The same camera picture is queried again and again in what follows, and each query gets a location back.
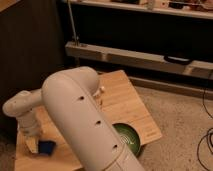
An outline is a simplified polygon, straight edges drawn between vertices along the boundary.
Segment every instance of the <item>floor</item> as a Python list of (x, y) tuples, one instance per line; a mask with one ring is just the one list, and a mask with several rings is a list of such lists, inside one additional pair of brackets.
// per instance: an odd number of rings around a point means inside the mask
[[(153, 89), (136, 87), (160, 127), (163, 138), (146, 146), (139, 157), (147, 171), (204, 171), (197, 161), (199, 140), (213, 120), (206, 114), (202, 100)], [(206, 101), (213, 114), (213, 101)], [(201, 143), (200, 158), (213, 170), (213, 156), (206, 141)], [(0, 136), (0, 171), (13, 171), (15, 146)]]

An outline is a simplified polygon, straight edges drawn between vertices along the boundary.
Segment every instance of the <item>black cabinet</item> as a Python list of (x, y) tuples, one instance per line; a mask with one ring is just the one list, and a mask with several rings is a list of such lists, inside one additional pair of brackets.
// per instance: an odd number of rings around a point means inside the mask
[[(0, 106), (20, 90), (37, 89), (64, 67), (55, 0), (21, 0), (0, 13)], [(0, 110), (0, 132), (15, 140), (16, 121)]]

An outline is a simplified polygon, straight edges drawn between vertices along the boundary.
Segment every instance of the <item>power cord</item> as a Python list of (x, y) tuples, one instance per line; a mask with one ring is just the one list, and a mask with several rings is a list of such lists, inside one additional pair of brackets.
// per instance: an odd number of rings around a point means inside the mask
[(208, 75), (208, 78), (207, 78), (207, 81), (206, 81), (206, 85), (205, 85), (205, 88), (204, 88), (204, 91), (203, 91), (203, 98), (202, 99), (203, 99), (203, 107), (204, 107), (206, 113), (209, 115), (210, 118), (213, 119), (213, 115), (210, 114), (210, 112), (208, 111), (208, 109), (206, 107), (206, 104), (205, 104), (206, 89), (208, 87), (209, 80), (210, 80), (210, 78), (212, 76), (212, 73), (213, 73), (213, 69), (210, 70), (210, 72), (209, 72), (209, 75)]
[[(207, 78), (207, 81), (206, 81), (206, 86), (205, 86), (204, 91), (203, 91), (202, 102), (203, 102), (203, 107), (204, 107), (206, 113), (209, 115), (210, 118), (213, 119), (213, 115), (208, 111), (208, 109), (207, 109), (207, 107), (206, 107), (206, 104), (205, 104), (206, 89), (207, 89), (207, 87), (208, 87), (209, 80), (210, 80), (210, 78), (211, 78), (211, 76), (212, 76), (212, 73), (213, 73), (213, 70), (211, 70), (211, 71), (209, 72), (209, 75), (208, 75), (208, 78)], [(210, 169), (208, 169), (208, 168), (203, 164), (203, 162), (200, 160), (200, 153), (199, 153), (199, 151), (200, 151), (200, 145), (201, 145), (202, 141), (203, 141), (204, 139), (206, 139), (206, 142), (207, 142), (207, 146), (208, 146), (208, 148), (209, 148), (209, 151), (210, 151), (211, 154), (213, 155), (213, 150), (212, 150), (212, 149), (213, 149), (212, 136), (213, 136), (213, 128), (210, 128), (210, 129), (207, 131), (207, 134), (204, 135), (204, 136), (200, 139), (200, 141), (199, 141), (199, 143), (198, 143), (198, 146), (197, 146), (197, 159), (198, 159), (200, 165), (201, 165), (205, 170), (207, 170), (207, 171), (210, 171)]]

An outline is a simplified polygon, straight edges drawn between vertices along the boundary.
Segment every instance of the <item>wooden table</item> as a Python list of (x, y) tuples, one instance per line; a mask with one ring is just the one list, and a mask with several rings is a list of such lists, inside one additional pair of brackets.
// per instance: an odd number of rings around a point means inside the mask
[[(162, 137), (161, 131), (123, 71), (103, 74), (100, 79), (101, 85), (106, 88), (101, 96), (102, 110), (111, 123), (124, 122), (133, 126), (139, 133), (142, 145)], [(19, 132), (15, 171), (72, 171), (82, 168), (45, 109), (39, 107), (37, 111), (44, 130), (43, 138), (55, 141), (57, 147), (50, 157), (30, 154)]]

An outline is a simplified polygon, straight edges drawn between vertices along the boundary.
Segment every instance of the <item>blue object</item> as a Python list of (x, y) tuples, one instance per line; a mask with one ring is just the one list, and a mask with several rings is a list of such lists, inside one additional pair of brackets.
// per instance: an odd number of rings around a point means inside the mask
[(52, 155), (53, 150), (56, 146), (54, 141), (39, 141), (38, 142), (38, 153)]

